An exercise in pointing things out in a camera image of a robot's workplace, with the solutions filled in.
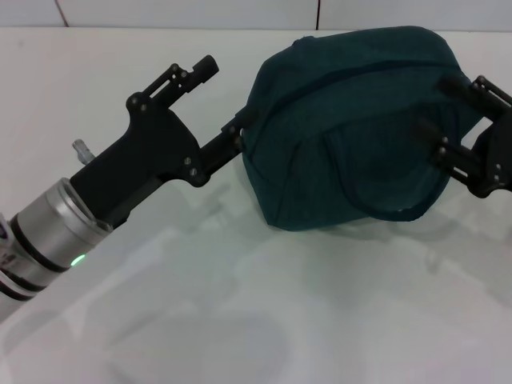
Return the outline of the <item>dark teal fabric bag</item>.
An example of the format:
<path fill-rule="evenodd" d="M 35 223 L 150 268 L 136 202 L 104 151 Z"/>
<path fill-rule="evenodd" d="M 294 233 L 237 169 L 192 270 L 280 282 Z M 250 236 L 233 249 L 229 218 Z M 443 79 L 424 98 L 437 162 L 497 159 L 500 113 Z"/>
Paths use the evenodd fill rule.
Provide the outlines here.
<path fill-rule="evenodd" d="M 423 216 L 449 178 L 429 163 L 420 121 L 460 142 L 481 119 L 438 90 L 443 75 L 462 70 L 419 26 L 304 37 L 268 58 L 242 154 L 266 223 L 300 231 Z"/>

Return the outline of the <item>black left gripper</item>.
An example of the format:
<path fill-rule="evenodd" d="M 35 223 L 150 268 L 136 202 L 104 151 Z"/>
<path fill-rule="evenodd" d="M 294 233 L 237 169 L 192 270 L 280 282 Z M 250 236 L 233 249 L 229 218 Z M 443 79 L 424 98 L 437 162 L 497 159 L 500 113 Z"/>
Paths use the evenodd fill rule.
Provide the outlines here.
<path fill-rule="evenodd" d="M 169 110 L 184 94 L 219 72 L 211 55 L 192 71 L 173 63 L 142 92 L 128 98 L 127 131 L 70 179 L 70 184 L 96 219 L 113 228 L 169 180 L 190 180 L 185 159 L 199 160 L 192 176 L 201 187 L 243 149 L 242 131 L 254 124 L 256 109 L 241 109 L 201 149 L 178 116 Z"/>

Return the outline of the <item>silver left gripper plug stub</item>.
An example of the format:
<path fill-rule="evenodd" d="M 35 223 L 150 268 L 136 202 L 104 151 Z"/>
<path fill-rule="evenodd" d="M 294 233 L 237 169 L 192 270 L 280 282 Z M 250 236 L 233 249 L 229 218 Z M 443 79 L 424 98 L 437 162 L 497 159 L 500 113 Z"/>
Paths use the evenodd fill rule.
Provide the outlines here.
<path fill-rule="evenodd" d="M 90 151 L 89 147 L 85 144 L 85 142 L 81 139 L 77 139 L 73 141 L 72 147 L 74 148 L 77 159 L 84 166 L 88 165 L 90 162 L 95 160 L 95 156 Z"/>

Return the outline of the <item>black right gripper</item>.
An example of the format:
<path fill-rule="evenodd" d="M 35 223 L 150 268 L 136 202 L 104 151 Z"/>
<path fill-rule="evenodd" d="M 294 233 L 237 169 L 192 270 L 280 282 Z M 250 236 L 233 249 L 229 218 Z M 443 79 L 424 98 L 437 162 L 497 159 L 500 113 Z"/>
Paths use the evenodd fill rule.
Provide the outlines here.
<path fill-rule="evenodd" d="M 472 82 L 461 75 L 443 75 L 437 89 L 451 100 L 461 126 L 476 126 L 483 118 L 492 124 L 469 149 L 420 118 L 413 135 L 430 148 L 429 162 L 476 197 L 496 190 L 512 193 L 512 96 L 481 75 Z"/>

